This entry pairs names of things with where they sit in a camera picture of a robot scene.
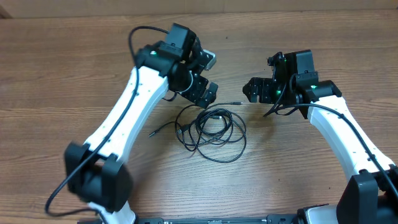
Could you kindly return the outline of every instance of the cable connector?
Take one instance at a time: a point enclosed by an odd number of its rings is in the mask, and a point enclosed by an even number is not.
[[[211,116],[210,118],[211,118],[211,119],[221,119],[221,118],[223,118],[223,117],[214,115],[214,116]]]
[[[177,133],[182,134],[188,129],[189,129],[189,124],[184,124],[180,129],[177,130]]]
[[[155,130],[153,133],[150,133],[149,136],[148,136],[148,138],[154,136],[154,135],[155,135],[156,133],[158,133],[159,131],[160,131],[160,130],[158,129],[158,130]]]

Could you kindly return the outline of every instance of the wood grain surface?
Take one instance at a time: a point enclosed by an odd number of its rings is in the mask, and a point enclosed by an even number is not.
[[[251,77],[269,77],[266,58],[278,51],[311,49],[321,80],[333,80],[364,131],[398,161],[397,11],[268,12],[249,14],[0,20],[0,223],[75,223],[52,220],[44,203],[65,178],[63,152],[83,142],[105,119],[133,67],[128,32],[138,25],[188,26],[218,62],[202,73],[219,84],[217,102],[248,126],[248,146],[232,164],[186,151],[171,126],[189,102],[161,101],[134,144],[128,164],[129,199],[141,217],[258,217],[337,203],[346,182],[320,133],[300,113],[262,115],[270,105],[248,103],[241,89]],[[134,37],[136,48],[164,35]],[[183,115],[193,119],[198,110]],[[242,142],[203,149],[211,156],[237,153]],[[52,210],[84,207],[62,190]]]
[[[395,9],[398,0],[0,0],[12,18]]]

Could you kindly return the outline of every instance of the black cable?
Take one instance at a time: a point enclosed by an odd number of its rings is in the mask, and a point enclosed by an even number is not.
[[[151,30],[157,30],[157,31],[161,31],[163,33],[168,34],[169,32],[157,27],[151,27],[151,26],[139,26],[134,28],[133,30],[130,31],[129,33],[129,38],[128,38],[128,43],[129,43],[129,49],[130,49],[130,53],[131,53],[131,57],[132,60],[134,62],[135,65],[137,65],[137,60],[136,60],[136,56],[132,47],[132,35],[133,33],[135,33],[135,31],[139,30],[139,29],[151,29]],[[97,210],[97,209],[93,209],[93,208],[83,208],[83,209],[78,209],[78,210],[74,210],[74,211],[70,211],[70,212],[65,212],[65,213],[52,213],[50,212],[50,205],[51,202],[53,201],[53,199],[55,198],[55,196],[57,196],[57,194],[59,193],[59,191],[61,191],[63,189],[64,186],[66,186],[66,184],[69,182],[69,180],[83,167],[85,166],[90,160],[92,160],[92,158],[100,151],[100,149],[106,144],[106,142],[108,141],[108,139],[111,137],[111,135],[113,134],[113,132],[116,130],[116,128],[118,127],[118,125],[120,124],[120,122],[123,120],[124,116],[126,115],[126,113],[128,112],[130,106],[132,105],[132,102],[134,101],[136,95],[137,95],[137,90],[138,90],[138,86],[139,86],[139,69],[136,66],[136,73],[137,73],[137,79],[136,79],[136,86],[134,88],[134,91],[132,92],[132,96],[126,106],[126,108],[124,109],[124,111],[122,112],[122,114],[120,115],[120,117],[118,118],[118,120],[115,122],[115,124],[113,125],[113,127],[111,128],[111,130],[109,131],[109,133],[104,137],[104,139],[101,141],[101,143],[97,146],[97,148],[82,162],[79,164],[78,167],[76,167],[75,170],[73,170],[68,176],[67,178],[65,178],[65,180],[63,180],[61,182],[61,184],[52,192],[52,194],[50,195],[50,197],[47,199],[47,202],[45,203],[45,207],[44,207],[44,211],[46,212],[47,215],[50,215],[52,217],[62,217],[65,215],[72,215],[72,214],[76,214],[76,213],[80,213],[80,212],[87,212],[87,211],[94,211],[96,213],[98,213],[102,220],[104,221],[105,224],[106,220],[104,219],[103,215],[101,214],[101,211]]]
[[[293,79],[296,77],[296,75],[297,75],[297,74],[293,74],[293,75],[290,77],[290,79],[289,79],[289,91],[290,91],[291,93],[294,93],[294,91],[293,91]]]
[[[210,108],[213,108],[215,106],[220,106],[220,105],[242,105],[241,102],[232,102],[232,103],[217,103],[214,105],[209,106],[207,109],[204,109],[203,111],[201,111],[198,116],[189,124],[185,124],[185,125],[181,125],[178,122],[179,117],[181,116],[181,114],[188,108],[192,107],[192,106],[196,106],[196,105],[188,105],[186,107],[184,107],[179,114],[177,115],[175,121],[170,121],[168,123],[163,124],[160,128],[156,129],[154,132],[152,132],[149,137],[153,136],[154,134],[158,133],[162,128],[164,128],[166,125],[168,124],[172,124],[174,123],[174,128],[175,128],[175,135],[177,137],[177,139],[184,145],[184,147],[190,151],[190,152],[194,152],[194,151],[198,151],[205,159],[208,159],[210,161],[213,162],[220,162],[220,163],[229,163],[229,162],[234,162],[237,159],[239,159],[242,155],[243,152],[246,148],[246,144],[247,144],[247,139],[246,139],[246,123],[243,121],[242,117],[240,117],[238,114],[231,112],[227,109],[224,108],[217,108],[214,110],[209,110]],[[233,119],[233,116],[237,117],[243,124],[243,128],[242,126],[235,120]],[[206,122],[209,119],[222,119],[223,123],[224,123],[224,127],[217,131],[217,132],[209,132],[204,130]],[[191,127],[194,126],[195,130],[198,134],[198,139],[194,140],[192,133],[191,133]],[[242,136],[238,139],[235,140],[231,140],[232,134],[233,134],[233,129],[234,126],[237,126],[239,128],[239,130],[242,132]],[[228,132],[228,130],[231,129],[231,131],[228,134],[228,137],[226,139],[222,139],[222,137]],[[188,131],[188,135],[189,138],[191,140],[191,144],[185,142],[185,135],[184,132]],[[238,142],[240,140],[244,139],[244,146],[241,150],[241,152],[235,156],[232,159],[229,160],[219,160],[219,159],[214,159],[214,158],[210,158],[208,156],[206,156],[204,153],[201,152],[201,150],[199,149],[200,146],[204,146],[206,144],[213,144],[213,145],[224,145],[227,143],[235,143]]]
[[[281,107],[281,105],[278,105],[278,106],[276,107],[275,114],[281,115],[281,116],[289,116],[289,115],[291,115],[292,113],[294,113],[295,111],[297,111],[297,110],[299,109],[299,108],[294,108],[294,109],[290,110],[290,111],[287,112],[287,113],[280,114],[280,113],[278,112],[278,110],[277,110],[279,107]]]
[[[286,86],[287,86],[287,84],[284,85],[284,88],[283,88],[282,92],[280,93],[278,100],[274,103],[274,105],[272,105],[272,108],[269,109],[269,111],[264,114],[263,117],[266,117],[266,116],[270,115],[271,113],[273,113],[273,110],[275,109],[275,107],[279,106],[279,103],[282,100],[283,95],[285,94]]]
[[[174,92],[174,96],[173,97],[171,97],[170,99],[166,99],[166,98],[162,98],[163,100],[165,100],[165,101],[169,101],[169,102],[172,102],[172,101],[174,101],[175,100],[175,98],[177,97],[177,92]]]
[[[348,126],[353,130],[354,134],[356,135],[356,137],[358,138],[358,140],[360,141],[360,143],[364,147],[364,149],[365,149],[366,153],[369,155],[370,159],[373,161],[374,165],[379,169],[379,171],[382,174],[382,176],[386,179],[387,183],[389,184],[389,186],[391,188],[392,193],[394,194],[394,196],[395,196],[395,198],[397,199],[397,202],[398,202],[398,191],[395,188],[394,184],[392,183],[390,177],[387,175],[386,171],[382,168],[380,163],[377,161],[377,159],[374,156],[374,154],[372,154],[372,152],[370,151],[370,149],[366,145],[364,139],[362,138],[361,134],[358,132],[358,130],[355,128],[355,126],[352,124],[352,122],[349,121],[349,119],[343,113],[339,113],[336,110],[333,110],[333,109],[331,109],[331,108],[329,108],[327,106],[316,105],[316,104],[312,104],[312,103],[301,103],[301,104],[296,104],[296,105],[280,106],[280,107],[274,109],[273,112],[284,110],[284,109],[287,109],[287,108],[298,109],[298,108],[301,108],[301,107],[309,107],[309,106],[316,107],[316,108],[321,108],[323,110],[327,110],[329,112],[332,112],[332,113],[336,114],[337,116],[339,116],[341,119],[343,119],[348,124]]]

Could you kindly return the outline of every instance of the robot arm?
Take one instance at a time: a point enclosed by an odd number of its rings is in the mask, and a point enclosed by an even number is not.
[[[389,170],[390,165],[395,165],[391,159],[385,156],[372,143],[361,129],[349,112],[343,97],[337,97],[335,95],[326,96],[319,98],[319,101],[314,103],[333,108],[343,113],[346,118],[354,124],[355,128],[365,140],[366,145],[369,147],[372,154],[376,156],[377,161],[384,170]],[[370,173],[379,171],[373,161],[370,160],[369,155],[364,150],[353,130],[337,115],[320,108],[309,107],[308,120],[321,132],[330,145],[344,170],[347,182],[350,180],[351,176],[358,175],[361,170],[367,170]]]
[[[318,81],[311,51],[285,55],[278,52],[268,58],[268,65],[272,66],[272,78],[251,78],[243,87],[243,93],[250,102],[256,102],[259,97],[260,103],[274,104],[264,116],[284,108],[295,108],[287,114],[299,109],[302,116],[308,118],[326,139],[348,181],[338,205],[300,209],[292,223],[398,222],[398,168],[371,142],[355,121],[337,86],[329,80]],[[378,196],[379,190],[385,195]]]
[[[126,163],[138,132],[155,105],[171,90],[206,108],[215,101],[218,89],[214,83],[206,89],[208,80],[200,75],[215,64],[215,54],[203,50],[196,34],[178,24],[173,24],[165,42],[145,46],[138,51],[136,59],[139,86],[134,100],[131,102],[138,78],[136,67],[132,69],[126,89],[103,124],[84,145],[71,143],[65,151],[67,175],[75,172],[86,158],[93,156],[72,176],[68,189],[91,208],[100,211],[104,222],[109,224],[132,224],[136,219],[127,202],[132,179]],[[93,154],[119,119],[120,123],[109,139],[98,153]]]

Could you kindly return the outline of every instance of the white arm link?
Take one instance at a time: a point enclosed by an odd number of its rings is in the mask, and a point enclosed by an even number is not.
[[[359,124],[349,112],[343,97],[327,96],[322,97],[315,104],[327,106],[331,109],[343,113],[355,126],[368,148],[376,156],[377,161],[384,170],[389,170],[390,164],[394,164],[391,159],[385,156],[368,138]],[[347,182],[352,175],[359,174],[360,170],[366,169],[369,172],[378,172],[379,169],[368,159],[362,144],[348,124],[337,115],[315,107],[309,107],[308,119],[326,139],[331,149],[335,153],[341,166],[343,167]]]
[[[131,72],[129,83],[118,102],[115,104],[102,125],[86,140],[85,143],[90,144],[91,151],[94,151],[103,138],[109,133],[109,130],[113,127],[126,108],[136,86],[136,78],[136,69],[134,67]],[[117,155],[118,161],[121,160],[124,164],[127,163],[132,145],[137,138],[138,132],[144,125],[150,112],[166,95],[168,90],[169,83],[167,81],[167,77],[162,78],[159,76],[158,71],[147,67],[141,67],[139,69],[139,86],[137,95],[123,120],[110,137],[110,141],[108,141],[101,150],[99,150],[98,154],[108,157],[113,153]],[[90,202],[88,206],[101,211],[108,224],[133,224],[136,220],[136,215],[130,209],[128,202],[124,204],[120,211],[113,213],[107,212],[104,207],[93,202]]]

